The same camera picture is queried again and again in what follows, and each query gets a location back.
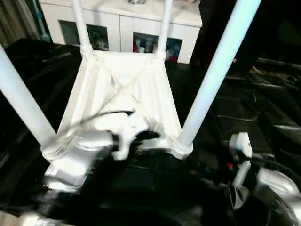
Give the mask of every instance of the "black floor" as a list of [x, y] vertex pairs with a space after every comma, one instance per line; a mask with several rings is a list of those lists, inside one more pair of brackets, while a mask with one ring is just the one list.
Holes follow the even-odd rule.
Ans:
[[[79, 49], [20, 40], [7, 49], [7, 54], [57, 129], [81, 62]], [[183, 125], [206, 69], [166, 63], [166, 70]], [[255, 153], [276, 159], [301, 175], [300, 89], [298, 76], [281, 79], [238, 72], [233, 66], [198, 132], [193, 154], [185, 161], [164, 154], [137, 157], [122, 166], [114, 166], [121, 170], [117, 174], [112, 170], [115, 180], [105, 194], [99, 195], [102, 200], [97, 205], [102, 212], [95, 214], [101, 214], [105, 225], [158, 222], [171, 225], [207, 225], [210, 222], [209, 225], [214, 225], [220, 218], [224, 219], [224, 225], [235, 225], [233, 213], [228, 212], [228, 191], [212, 189], [196, 178], [214, 180], [217, 177], [217, 156], [224, 151], [230, 136], [238, 132], [248, 132]], [[0, 150], [0, 209], [18, 215], [32, 206], [32, 197], [40, 189], [48, 163], [2, 95], [0, 105], [3, 144]], [[103, 180], [100, 178], [99, 184], [105, 183]], [[245, 212], [254, 205], [258, 216], [263, 217], [251, 219], [247, 225], [264, 225], [266, 210], [257, 201], [250, 200]], [[212, 217], [210, 211], [220, 217]], [[243, 211], [237, 217], [238, 225]], [[81, 222], [80, 217], [72, 215], [68, 217], [71, 223]]]

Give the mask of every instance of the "curtain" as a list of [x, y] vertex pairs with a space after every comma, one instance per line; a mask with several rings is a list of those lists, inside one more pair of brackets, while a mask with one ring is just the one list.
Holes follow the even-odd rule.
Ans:
[[40, 39], [25, 0], [0, 0], [0, 44], [6, 48], [20, 38]]

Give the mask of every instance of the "white cabinet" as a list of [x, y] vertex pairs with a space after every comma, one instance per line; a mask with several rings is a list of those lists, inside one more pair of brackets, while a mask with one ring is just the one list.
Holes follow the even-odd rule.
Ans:
[[[79, 44], [72, 7], [41, 5], [52, 41], [59, 44]], [[119, 15], [86, 9], [83, 12], [92, 45], [99, 44], [97, 41], [93, 43], [93, 39], [100, 39], [102, 43], [107, 43], [110, 51], [120, 52]]]
[[[160, 24], [160, 21], [120, 16], [121, 51], [133, 51], [135, 33], [158, 37], [160, 34]], [[169, 38], [181, 41], [177, 62], [189, 64], [199, 30], [200, 28], [198, 27], [181, 24], [170, 25]]]
[[[53, 42], [79, 44], [71, 0], [40, 2]], [[189, 63], [202, 26], [198, 4], [174, 0], [166, 49], [168, 57], [180, 63]], [[143, 48], [150, 43], [155, 48], [164, 0], [147, 0], [143, 5], [128, 0], [82, 0], [82, 6], [94, 49], [133, 52], [136, 39], [144, 41]]]

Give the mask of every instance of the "white shelf unit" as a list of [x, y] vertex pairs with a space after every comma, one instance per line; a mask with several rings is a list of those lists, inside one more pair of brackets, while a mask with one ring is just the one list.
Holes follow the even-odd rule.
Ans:
[[[74, 22], [71, 0], [40, 0], [53, 42], [65, 44], [59, 20]], [[132, 52], [135, 32], [159, 36], [164, 0], [133, 5], [128, 0], [82, 0], [87, 24], [107, 28], [110, 51]], [[199, 1], [174, 0], [168, 37], [182, 40], [179, 63], [190, 58], [202, 26]]]
[[[51, 4], [41, 5], [52, 41], [58, 44], [66, 44], [60, 21], [75, 22], [72, 7]], [[87, 24], [106, 27], [109, 51], [120, 52], [119, 16], [91, 10], [83, 10], [83, 13]]]

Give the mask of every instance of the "white tube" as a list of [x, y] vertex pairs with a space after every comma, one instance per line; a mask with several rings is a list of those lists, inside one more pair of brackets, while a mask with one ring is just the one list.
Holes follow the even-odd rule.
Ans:
[[56, 136], [55, 131], [30, 94], [0, 45], [0, 90], [41, 146]]
[[173, 7], [173, 0], [165, 0], [164, 15], [161, 22], [161, 31], [160, 31], [158, 49], [157, 49], [157, 53], [159, 54], [165, 53], [172, 7]]
[[79, 33], [80, 50], [82, 53], [91, 53], [92, 46], [90, 44], [87, 26], [80, 0], [72, 0], [73, 12], [75, 16], [76, 27]]
[[260, 2], [261, 0], [237, 0], [182, 132], [176, 141], [177, 146], [191, 147]]

